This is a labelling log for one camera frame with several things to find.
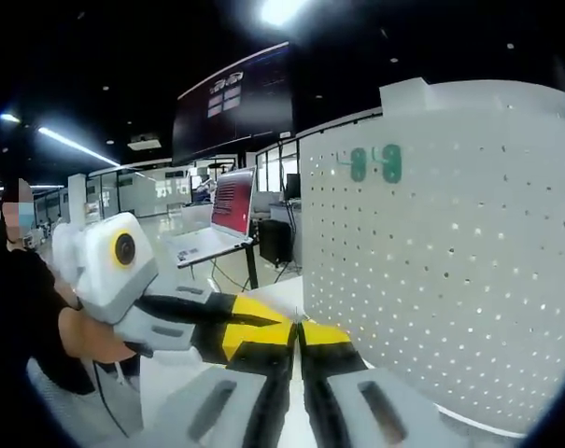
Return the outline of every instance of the large display screen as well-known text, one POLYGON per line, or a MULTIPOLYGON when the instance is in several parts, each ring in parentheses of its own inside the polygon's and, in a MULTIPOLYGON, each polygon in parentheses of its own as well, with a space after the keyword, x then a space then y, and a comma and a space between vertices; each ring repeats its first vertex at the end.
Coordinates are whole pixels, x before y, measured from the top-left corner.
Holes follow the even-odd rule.
POLYGON ((248 233, 255 168, 232 171, 218 177, 211 222, 231 231, 248 233))
POLYGON ((180 95, 173 164, 226 152, 242 139, 260 137, 267 145, 268 138, 292 136, 288 55, 288 43, 265 49, 180 95))

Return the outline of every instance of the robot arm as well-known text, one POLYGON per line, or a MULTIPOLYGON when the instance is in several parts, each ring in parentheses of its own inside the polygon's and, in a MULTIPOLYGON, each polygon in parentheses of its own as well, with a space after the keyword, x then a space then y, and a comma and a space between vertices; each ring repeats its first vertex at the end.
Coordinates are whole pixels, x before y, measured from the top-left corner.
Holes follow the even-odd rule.
POLYGON ((244 296, 219 294, 160 275, 147 236, 123 213, 83 231, 61 224, 53 242, 54 264, 74 285, 86 313, 113 327, 137 353, 189 350, 221 362, 216 343, 230 322, 268 325, 284 316, 244 296))

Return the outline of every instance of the white cylindrical pillar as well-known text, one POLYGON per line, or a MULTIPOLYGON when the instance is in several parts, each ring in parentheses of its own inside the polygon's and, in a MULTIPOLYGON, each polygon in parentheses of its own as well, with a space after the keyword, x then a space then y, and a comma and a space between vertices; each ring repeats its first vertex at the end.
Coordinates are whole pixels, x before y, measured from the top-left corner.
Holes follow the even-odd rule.
POLYGON ((79 229, 85 227, 85 204, 87 203, 87 176, 68 177, 68 212, 71 224, 79 229))

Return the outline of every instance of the face mask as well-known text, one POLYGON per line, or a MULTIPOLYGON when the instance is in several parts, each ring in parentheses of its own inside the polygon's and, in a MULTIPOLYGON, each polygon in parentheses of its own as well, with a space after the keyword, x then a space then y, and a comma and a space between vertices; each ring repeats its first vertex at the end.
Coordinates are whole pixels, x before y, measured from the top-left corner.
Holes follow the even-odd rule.
POLYGON ((19 203, 19 229, 21 236, 27 234, 35 222, 35 205, 33 203, 19 203))

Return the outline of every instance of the ceiling light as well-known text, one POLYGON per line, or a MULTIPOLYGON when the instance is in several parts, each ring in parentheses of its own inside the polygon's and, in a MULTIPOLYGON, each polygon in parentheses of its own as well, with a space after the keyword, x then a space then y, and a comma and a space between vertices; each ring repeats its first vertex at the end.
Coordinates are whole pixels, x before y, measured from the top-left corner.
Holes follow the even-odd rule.
POLYGON ((64 185, 32 185, 32 189, 63 189, 64 185))
POLYGON ((141 173, 135 173, 135 174, 138 175, 138 176, 144 177, 144 178, 146 178, 146 179, 148 179, 148 180, 152 180, 153 182, 156 182, 156 183, 158 182, 158 181, 155 180, 153 177, 149 177, 148 175, 142 175, 141 173))
POLYGON ((146 149, 155 149, 162 147, 160 140, 152 138, 151 140, 142 140, 140 142, 132 142, 127 145, 133 151, 144 151, 146 149))
POLYGON ((4 121, 12 121, 13 123, 20 123, 21 122, 19 119, 17 119, 12 114, 0 114, 0 119, 2 119, 4 121))
POLYGON ((289 21, 304 7, 307 0, 267 0, 261 10, 263 21, 280 26, 289 21))
POLYGON ((32 185, 31 189, 63 189, 64 185, 32 185))
POLYGON ((60 143, 64 143, 68 147, 73 147, 74 149, 77 149, 81 152, 84 152, 85 154, 89 154, 90 156, 95 157, 96 159, 99 159, 100 161, 104 161, 105 163, 109 163, 112 166, 116 166, 116 167, 120 168, 119 163, 116 163, 115 161, 111 161, 107 157, 104 157, 100 154, 97 154, 96 152, 93 152, 90 149, 88 149, 88 148, 86 148, 82 145, 79 145, 78 143, 73 142, 72 140, 67 139, 66 137, 62 137, 58 133, 55 133, 54 131, 51 131, 48 128, 39 128, 38 131, 39 131, 39 133, 43 133, 44 135, 47 135, 49 138, 53 138, 54 140, 57 140, 60 143))

